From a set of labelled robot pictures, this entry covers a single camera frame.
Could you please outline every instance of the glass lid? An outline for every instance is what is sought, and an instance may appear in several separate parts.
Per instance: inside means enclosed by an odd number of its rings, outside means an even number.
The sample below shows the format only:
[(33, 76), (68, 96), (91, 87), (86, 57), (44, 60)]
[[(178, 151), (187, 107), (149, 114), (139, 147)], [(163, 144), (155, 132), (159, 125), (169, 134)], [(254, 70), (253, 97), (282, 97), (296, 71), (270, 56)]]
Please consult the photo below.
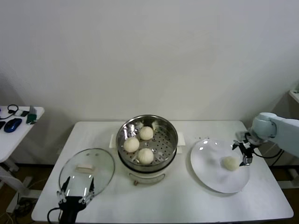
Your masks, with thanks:
[(86, 149), (75, 154), (62, 168), (59, 187), (66, 196), (97, 195), (110, 183), (115, 164), (104, 149)]

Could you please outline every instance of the table leg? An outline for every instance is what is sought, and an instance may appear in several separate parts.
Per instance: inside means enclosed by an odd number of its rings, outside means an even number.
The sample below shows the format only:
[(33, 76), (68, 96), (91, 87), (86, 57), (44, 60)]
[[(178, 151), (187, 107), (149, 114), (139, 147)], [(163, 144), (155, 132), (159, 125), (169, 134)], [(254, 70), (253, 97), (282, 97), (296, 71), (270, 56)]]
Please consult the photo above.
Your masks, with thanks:
[(8, 186), (11, 188), (15, 189), (17, 193), (13, 197), (12, 201), (10, 202), (9, 206), (6, 209), (6, 212), (12, 213), (15, 210), (15, 207), (18, 204), (17, 198), (19, 195), (19, 200), (23, 197), (26, 198), (36, 198), (41, 194), (41, 190), (29, 190), (27, 187), (30, 184), (32, 177), (31, 176), (26, 176), (23, 183), (13, 177), (8, 171), (6, 171), (4, 168), (0, 167), (0, 179), (6, 183)]
[(25, 195), (28, 193), (28, 189), (26, 189), (23, 183), (19, 179), (12, 176), (3, 167), (0, 167), (0, 179), (11, 188), (18, 191), (20, 194)]
[(11, 172), (19, 171), (19, 167), (11, 159), (7, 159), (4, 164), (9, 167)]

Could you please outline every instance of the stainless steel steamer basket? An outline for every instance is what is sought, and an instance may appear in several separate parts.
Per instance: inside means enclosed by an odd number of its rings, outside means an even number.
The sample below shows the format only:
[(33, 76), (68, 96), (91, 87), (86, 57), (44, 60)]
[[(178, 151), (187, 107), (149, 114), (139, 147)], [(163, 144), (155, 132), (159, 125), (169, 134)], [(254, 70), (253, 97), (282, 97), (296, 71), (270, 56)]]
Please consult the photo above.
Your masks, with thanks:
[[(154, 137), (148, 141), (141, 140), (139, 131), (143, 126), (154, 130)], [(124, 141), (129, 137), (136, 137), (140, 141), (138, 150), (128, 153), (124, 150)], [(128, 120), (118, 131), (116, 136), (118, 154), (121, 161), (131, 170), (139, 173), (154, 173), (167, 167), (177, 152), (178, 134), (174, 126), (166, 119), (155, 115), (141, 115)], [(140, 149), (150, 148), (154, 153), (151, 164), (140, 164), (137, 155)]]

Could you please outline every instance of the computer mouse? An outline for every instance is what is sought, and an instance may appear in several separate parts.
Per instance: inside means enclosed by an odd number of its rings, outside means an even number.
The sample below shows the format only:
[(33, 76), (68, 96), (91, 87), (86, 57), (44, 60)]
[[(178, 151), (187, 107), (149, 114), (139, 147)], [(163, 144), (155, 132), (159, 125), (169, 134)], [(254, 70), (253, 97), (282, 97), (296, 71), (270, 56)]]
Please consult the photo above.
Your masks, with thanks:
[(4, 131), (7, 133), (14, 132), (17, 127), (20, 125), (22, 122), (21, 118), (14, 118), (12, 120), (9, 120), (5, 125), (4, 125)]

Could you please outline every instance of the white tabletop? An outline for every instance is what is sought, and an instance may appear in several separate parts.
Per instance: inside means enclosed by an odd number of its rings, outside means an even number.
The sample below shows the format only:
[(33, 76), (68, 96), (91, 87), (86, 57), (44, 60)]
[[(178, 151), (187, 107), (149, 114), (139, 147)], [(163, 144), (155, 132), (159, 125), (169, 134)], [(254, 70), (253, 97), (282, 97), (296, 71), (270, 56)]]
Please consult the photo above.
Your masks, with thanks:
[[(44, 113), (44, 109), (42, 107), (34, 107), (36, 109), (36, 115), (37, 119), (39, 119), (42, 114)], [(10, 114), (7, 112), (7, 106), (0, 106), (1, 112), (0, 116), (1, 118), (6, 118)], [(24, 111), (29, 111), (29, 106), (19, 106), (19, 110), (24, 110)], [(0, 147), (0, 162), (4, 162), (9, 158), (11, 153), (15, 150), (15, 148), (19, 145), (19, 143), (23, 140), (23, 138), (26, 136), (26, 134), (30, 131), (30, 129), (34, 125), (27, 125), (26, 117), (18, 117), (18, 116), (11, 116), (10, 118), (1, 120), (8, 122), (11, 119), (14, 118), (21, 118), (23, 121), (22, 123), (18, 126), (18, 128), (12, 132), (12, 133), (6, 133), (4, 131), (4, 127), (0, 129), (0, 142), (1, 142), (1, 147)]]
[[(75, 153), (87, 148), (109, 150), (115, 160), (115, 174), (106, 189), (78, 213), (78, 223), (208, 223), (290, 218), (292, 208), (262, 158), (254, 157), (251, 177), (244, 189), (223, 194), (206, 187), (190, 165), (192, 145), (205, 137), (233, 142), (235, 132), (244, 131), (240, 121), (174, 121), (186, 146), (171, 170), (153, 185), (133, 182), (122, 169), (115, 149), (109, 149), (111, 134), (123, 122), (78, 122), (32, 212), (32, 219), (46, 221), (47, 212), (58, 206), (56, 191), (61, 168)], [(57, 221), (59, 211), (50, 215)]]
[(297, 103), (299, 103), (299, 90), (290, 90), (289, 94), (294, 100), (297, 101)]

